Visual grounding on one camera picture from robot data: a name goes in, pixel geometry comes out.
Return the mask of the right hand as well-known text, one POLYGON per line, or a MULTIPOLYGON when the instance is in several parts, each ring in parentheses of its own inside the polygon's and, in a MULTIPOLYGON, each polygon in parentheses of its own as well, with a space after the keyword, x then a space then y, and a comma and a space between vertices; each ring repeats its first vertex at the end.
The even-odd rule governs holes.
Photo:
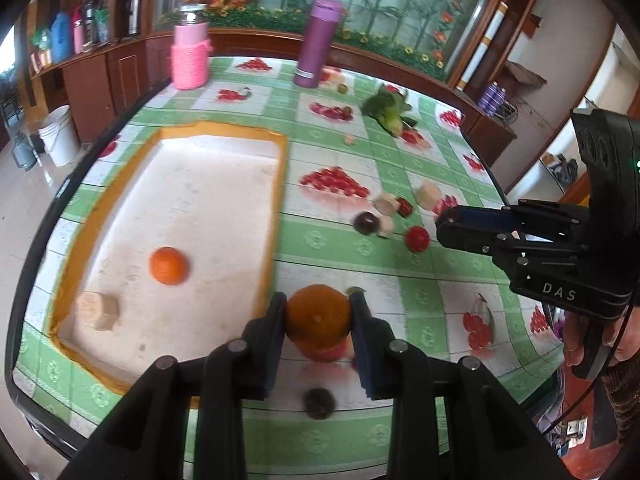
MULTIPOLYGON (((629 311, 630 317, 624 329, 622 339, 618 343, 614 356, 612 357, 614 364, 631 359, 639 351, 639 308, 632 307, 629 311)), ((565 315, 563 332, 564 358, 568 365, 578 365, 584 358, 585 348, 582 340, 584 339, 587 323, 588 318, 582 318, 572 312, 567 312, 565 315)), ((602 344, 604 344, 605 347, 613 348, 615 346, 616 338, 623 324, 623 318, 605 324, 602 334, 602 344)))

